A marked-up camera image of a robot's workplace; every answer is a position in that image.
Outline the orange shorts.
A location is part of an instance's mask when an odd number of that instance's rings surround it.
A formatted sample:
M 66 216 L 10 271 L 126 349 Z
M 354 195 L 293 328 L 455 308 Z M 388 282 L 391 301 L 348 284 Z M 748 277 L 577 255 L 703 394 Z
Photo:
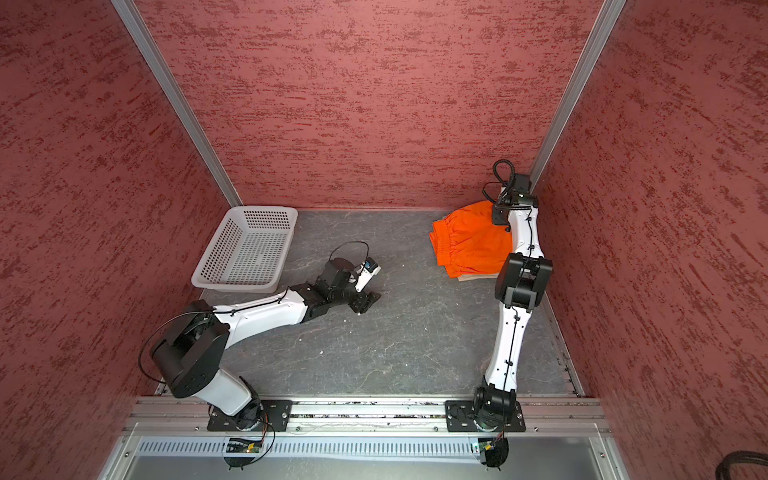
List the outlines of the orange shorts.
M 512 237 L 492 223 L 492 204 L 462 207 L 432 224 L 429 233 L 437 265 L 450 278 L 497 275 L 512 252 Z

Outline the beige drawstring shorts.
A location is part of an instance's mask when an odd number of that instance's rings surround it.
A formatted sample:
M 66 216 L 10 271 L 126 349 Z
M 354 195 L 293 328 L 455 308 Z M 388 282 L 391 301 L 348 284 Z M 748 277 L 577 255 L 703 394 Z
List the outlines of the beige drawstring shorts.
M 461 275 L 457 277 L 458 281 L 464 282 L 464 281 L 473 281 L 473 280 L 483 280 L 483 279 L 496 279 L 498 277 L 498 273 L 494 274 L 467 274 L 467 275 Z

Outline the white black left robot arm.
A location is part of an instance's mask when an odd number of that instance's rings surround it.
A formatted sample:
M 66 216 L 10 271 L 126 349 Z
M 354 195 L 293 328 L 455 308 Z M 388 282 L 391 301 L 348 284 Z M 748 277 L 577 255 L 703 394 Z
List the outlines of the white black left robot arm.
M 221 366 L 224 352 L 270 330 L 314 320 L 336 306 L 366 313 L 381 298 L 367 289 L 380 271 L 370 257 L 357 266 L 337 257 L 326 262 L 314 282 L 268 298 L 223 306 L 197 301 L 164 323 L 157 342 L 142 349 L 174 397 L 201 399 L 218 419 L 252 431 L 265 426 L 266 408 L 252 386 Z

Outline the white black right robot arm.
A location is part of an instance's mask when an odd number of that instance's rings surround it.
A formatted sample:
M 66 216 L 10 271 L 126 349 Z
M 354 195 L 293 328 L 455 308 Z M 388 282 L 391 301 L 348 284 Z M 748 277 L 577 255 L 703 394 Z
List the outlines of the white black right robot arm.
M 497 276 L 494 296 L 499 302 L 499 327 L 489 366 L 474 394 L 474 422 L 480 431 L 522 431 L 517 405 L 518 368 L 524 335 L 534 310 L 542 302 L 553 263 L 541 248 L 538 199 L 516 193 L 500 209 L 507 214 L 512 252 Z

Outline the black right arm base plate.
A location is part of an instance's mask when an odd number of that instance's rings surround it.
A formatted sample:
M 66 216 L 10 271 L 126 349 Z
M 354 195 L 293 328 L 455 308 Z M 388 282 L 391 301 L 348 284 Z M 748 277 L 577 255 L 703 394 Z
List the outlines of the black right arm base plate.
M 449 400 L 444 403 L 447 430 L 498 434 L 526 431 L 525 419 L 519 403 L 513 407 L 483 404 L 476 407 L 471 401 Z

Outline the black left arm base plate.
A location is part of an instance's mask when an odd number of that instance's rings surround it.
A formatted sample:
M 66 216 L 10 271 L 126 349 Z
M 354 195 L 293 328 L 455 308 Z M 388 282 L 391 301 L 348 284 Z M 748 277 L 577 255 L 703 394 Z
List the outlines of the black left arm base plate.
M 252 400 L 242 411 L 233 416 L 221 409 L 209 406 L 209 432 L 256 433 L 273 429 L 284 432 L 290 419 L 294 402 L 285 399 Z

